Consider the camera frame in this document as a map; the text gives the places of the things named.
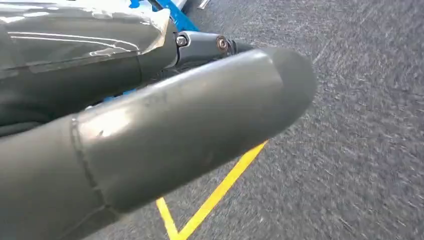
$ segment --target yellow floor line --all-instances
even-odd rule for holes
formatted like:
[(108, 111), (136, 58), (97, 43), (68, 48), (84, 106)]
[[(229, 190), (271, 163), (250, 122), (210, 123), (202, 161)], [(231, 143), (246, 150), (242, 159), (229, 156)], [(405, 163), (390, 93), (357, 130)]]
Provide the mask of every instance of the yellow floor line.
[(228, 173), (219, 186), (212, 192), (209, 198), (203, 203), (200, 209), (193, 215), (187, 224), (179, 232), (179, 240), (186, 240), (196, 230), (196, 228), (205, 220), (208, 214), (220, 202), (228, 190), (233, 186), (236, 180), (248, 168), (256, 156), (261, 152), (266, 142), (245, 153), (234, 168)]
[(159, 209), (160, 215), (162, 216), (169, 239), (178, 240), (178, 230), (175, 226), (174, 220), (171, 216), (170, 210), (168, 209), (165, 199), (163, 197), (159, 198), (158, 200), (156, 200), (156, 205)]
[(248, 168), (248, 166), (253, 162), (256, 156), (264, 148), (265, 141), (261, 145), (253, 148), (252, 150), (246, 152), (237, 164), (232, 168), (228, 175), (222, 180), (219, 186), (212, 192), (212, 194), (207, 198), (207, 200), (202, 204), (199, 210), (188, 220), (187, 224), (178, 232), (175, 222), (171, 216), (171, 213), (168, 209), (167, 203), (164, 198), (161, 197), (156, 200), (157, 208), (159, 209), (160, 215), (162, 216), (163, 222), (165, 224), (166, 231), (168, 233), (170, 240), (187, 240), (191, 234), (198, 228), (198, 226), (205, 220), (209, 215), (212, 209), (220, 202), (228, 190), (233, 186), (237, 179), (242, 175), (242, 173)]

